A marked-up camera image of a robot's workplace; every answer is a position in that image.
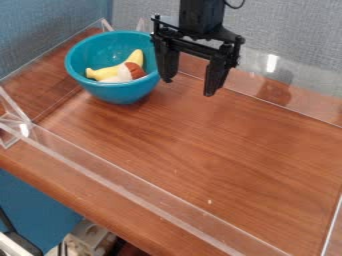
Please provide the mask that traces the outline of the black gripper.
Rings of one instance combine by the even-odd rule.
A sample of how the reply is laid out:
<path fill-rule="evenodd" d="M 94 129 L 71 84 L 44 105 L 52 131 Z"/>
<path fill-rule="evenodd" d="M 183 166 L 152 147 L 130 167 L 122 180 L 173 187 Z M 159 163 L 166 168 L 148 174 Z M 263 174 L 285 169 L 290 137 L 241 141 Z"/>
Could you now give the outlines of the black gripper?
<path fill-rule="evenodd" d="M 181 0 L 177 17 L 155 14 L 151 34 L 158 72 L 166 83 L 178 73 L 181 53 L 210 60 L 205 91 L 210 97 L 222 88 L 231 66 L 238 65 L 245 38 L 223 25 L 227 0 Z"/>

